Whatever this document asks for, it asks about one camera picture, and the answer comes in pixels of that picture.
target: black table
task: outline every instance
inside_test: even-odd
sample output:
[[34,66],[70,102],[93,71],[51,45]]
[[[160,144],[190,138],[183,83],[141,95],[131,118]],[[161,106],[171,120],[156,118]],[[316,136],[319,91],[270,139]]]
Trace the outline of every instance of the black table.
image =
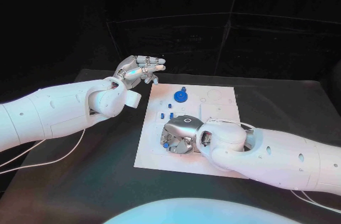
[[[102,79],[112,71],[82,70],[76,81]],[[239,119],[322,143],[341,145],[341,118],[319,82],[158,74],[160,83],[231,86]],[[228,200],[261,208],[301,223],[341,221],[341,215],[300,201],[290,191],[252,180],[134,168],[150,84],[137,109],[85,130],[83,140],[57,163],[17,171],[0,200],[0,222],[101,223],[127,209],[176,197]],[[24,164],[62,157],[80,132],[46,141]],[[309,192],[312,199],[341,208],[341,197]]]

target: blue part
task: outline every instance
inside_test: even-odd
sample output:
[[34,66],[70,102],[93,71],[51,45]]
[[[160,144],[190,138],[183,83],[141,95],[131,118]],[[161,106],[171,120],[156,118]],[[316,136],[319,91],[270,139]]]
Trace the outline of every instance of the blue part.
[[182,87],[180,91],[177,91],[174,94],[173,94],[173,100],[176,102],[184,102],[187,99],[187,95],[186,95],[186,88]]

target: black background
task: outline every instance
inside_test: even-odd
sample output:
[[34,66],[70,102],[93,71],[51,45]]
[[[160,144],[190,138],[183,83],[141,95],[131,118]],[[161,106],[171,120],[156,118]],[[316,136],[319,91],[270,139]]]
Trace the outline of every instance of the black background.
[[[0,102],[114,70],[131,54],[166,73],[317,80],[341,112],[341,0],[0,0]],[[5,161],[30,144],[0,153]],[[20,165],[21,160],[8,165]],[[1,176],[5,190],[12,172]]]

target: wire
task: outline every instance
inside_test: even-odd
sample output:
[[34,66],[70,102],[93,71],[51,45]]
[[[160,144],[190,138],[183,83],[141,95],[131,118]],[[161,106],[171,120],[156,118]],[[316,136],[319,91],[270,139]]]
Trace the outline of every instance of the wire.
[[307,203],[310,203],[310,204],[313,204],[313,205],[316,205],[317,207],[320,207],[320,208],[325,208],[325,209],[327,209],[327,210],[330,210],[330,211],[333,211],[333,212],[336,212],[336,213],[339,213],[341,214],[341,210],[338,210],[338,209],[335,209],[335,208],[329,208],[329,207],[326,207],[326,206],[323,206],[322,204],[319,204],[319,203],[316,203],[310,198],[309,198],[309,196],[306,195],[306,193],[304,192],[301,192],[303,193],[303,195],[309,198],[309,200],[306,200],[306,199],[303,199],[301,197],[299,197],[296,194],[294,194],[294,192],[293,191],[290,191],[291,193],[293,193],[293,195],[299,198],[299,199],[301,199],[304,202],[307,202]]
[[234,124],[242,124],[242,125],[245,125],[247,127],[249,127],[251,129],[255,129],[255,127],[251,126],[249,124],[242,123],[242,122],[238,122],[238,121],[234,121],[234,120],[228,120],[228,119],[215,119],[215,118],[212,118],[212,119],[209,119],[208,121],[231,122],[231,123],[234,123]]
[[[57,160],[44,162],[44,163],[38,163],[38,164],[33,164],[33,165],[27,165],[27,166],[20,166],[20,167],[12,168],[12,169],[10,169],[10,170],[7,170],[7,171],[1,171],[0,174],[4,174],[4,173],[7,173],[7,172],[14,171],[14,170],[18,170],[18,169],[21,169],[21,168],[34,167],[34,166],[43,166],[43,165],[51,164],[51,163],[60,161],[62,159],[64,159],[64,158],[69,156],[69,154],[72,153],[72,151],[76,149],[76,146],[77,146],[77,144],[79,144],[79,142],[80,142],[80,140],[82,140],[82,137],[83,137],[83,132],[82,132],[82,135],[80,135],[80,137],[79,137],[79,140],[77,140],[76,145],[73,146],[72,150],[70,150],[69,153],[67,153],[63,157],[60,157]],[[38,142],[27,151],[30,151],[41,142]]]
[[14,161],[20,156],[23,156],[31,149],[34,149],[46,140],[41,140],[30,149],[27,149],[20,155],[17,155],[10,161],[7,161],[5,163],[2,163],[0,165],[4,166],[5,164],[8,164],[11,161]]

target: robotic hand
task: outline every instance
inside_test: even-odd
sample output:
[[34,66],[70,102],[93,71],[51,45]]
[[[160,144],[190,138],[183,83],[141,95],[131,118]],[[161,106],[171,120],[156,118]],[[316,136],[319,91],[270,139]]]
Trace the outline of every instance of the robotic hand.
[[176,154],[196,146],[212,166],[288,190],[341,195],[341,148],[238,122],[177,116],[164,124],[160,144]]
[[114,76],[37,90],[0,104],[0,151],[21,143],[57,138],[115,117],[124,105],[135,108],[140,94],[130,91],[140,79],[157,84],[153,72],[164,60],[130,56]]

